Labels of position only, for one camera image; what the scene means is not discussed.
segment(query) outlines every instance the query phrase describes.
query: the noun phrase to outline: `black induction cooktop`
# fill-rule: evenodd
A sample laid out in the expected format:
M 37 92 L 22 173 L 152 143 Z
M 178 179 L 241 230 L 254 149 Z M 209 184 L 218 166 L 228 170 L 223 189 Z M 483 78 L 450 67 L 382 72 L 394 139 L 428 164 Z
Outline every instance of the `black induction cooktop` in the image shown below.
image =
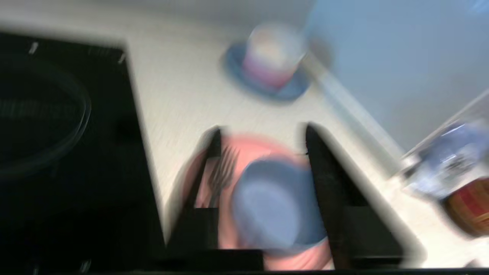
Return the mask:
M 0 273 L 143 270 L 163 251 L 125 57 L 0 33 Z

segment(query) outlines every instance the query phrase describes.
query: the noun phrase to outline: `countertop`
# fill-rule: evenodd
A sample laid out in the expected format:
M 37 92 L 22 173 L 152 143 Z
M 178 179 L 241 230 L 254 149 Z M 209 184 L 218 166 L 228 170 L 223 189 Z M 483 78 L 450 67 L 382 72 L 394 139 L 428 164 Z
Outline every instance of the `countertop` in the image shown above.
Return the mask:
M 395 213 L 397 218 L 389 219 L 393 228 L 401 220 L 422 244 L 424 251 L 414 253 L 424 253 L 425 261 L 407 267 L 462 267 L 489 248 L 487 240 L 470 240 L 453 229 L 433 203 L 403 191 L 402 177 L 388 178 L 335 114 L 322 86 L 312 85 L 292 104 L 271 104 L 249 96 L 228 79 L 221 68 L 222 55 L 249 30 L 76 0 L 3 0 L 0 29 L 126 45 L 166 238 L 172 192 L 206 130 L 222 125 L 229 133 L 267 135 L 303 153 L 302 123 L 314 121 L 331 132 L 361 188 L 374 199 L 383 198 L 374 207 L 386 216 Z

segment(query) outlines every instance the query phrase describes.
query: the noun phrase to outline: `wall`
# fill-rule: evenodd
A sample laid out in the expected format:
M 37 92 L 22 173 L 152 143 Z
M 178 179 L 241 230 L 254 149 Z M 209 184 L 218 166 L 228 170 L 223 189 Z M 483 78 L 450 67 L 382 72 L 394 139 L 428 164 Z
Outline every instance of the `wall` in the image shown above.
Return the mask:
M 282 21 L 302 27 L 316 0 L 91 0 L 253 28 L 263 21 Z
M 406 152 L 489 88 L 487 0 L 319 0 L 314 53 Z

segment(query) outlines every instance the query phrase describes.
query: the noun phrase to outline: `fork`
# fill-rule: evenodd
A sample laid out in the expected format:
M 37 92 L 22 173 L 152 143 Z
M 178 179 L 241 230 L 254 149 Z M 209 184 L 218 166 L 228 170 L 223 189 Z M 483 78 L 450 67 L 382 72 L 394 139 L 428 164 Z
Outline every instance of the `fork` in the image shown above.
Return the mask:
M 238 161 L 239 151 L 231 147 L 224 148 L 218 163 L 211 172 L 209 187 L 211 199 L 209 207 L 219 207 L 219 199 L 222 191 L 227 188 L 233 179 L 234 169 Z

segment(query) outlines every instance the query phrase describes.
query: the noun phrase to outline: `pink plate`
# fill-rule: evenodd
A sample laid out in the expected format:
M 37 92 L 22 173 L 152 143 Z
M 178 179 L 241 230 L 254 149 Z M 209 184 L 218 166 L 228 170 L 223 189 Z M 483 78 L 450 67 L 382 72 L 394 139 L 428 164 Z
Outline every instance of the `pink plate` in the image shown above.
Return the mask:
M 236 226 L 231 213 L 231 195 L 234 186 L 238 182 L 246 166 L 256 159 L 267 156 L 280 156 L 287 158 L 299 165 L 309 165 L 308 160 L 299 157 L 286 147 L 267 139 L 249 135 L 223 136 L 222 146 L 232 147 L 239 151 L 238 160 L 231 185 L 225 188 L 221 194 L 219 212 L 219 247 L 221 249 L 246 249 L 239 240 Z M 193 182 L 198 164 L 203 158 L 203 152 L 198 154 L 189 166 L 184 180 L 183 196 L 187 196 L 190 185 Z M 210 200 L 210 190 L 207 185 L 210 171 L 214 164 L 208 164 L 205 168 L 200 184 L 199 194 L 195 207 L 207 207 Z M 288 257 L 264 256 L 265 269 L 267 270 L 324 270 L 330 268 L 331 253 L 328 241 L 323 241 L 300 254 Z

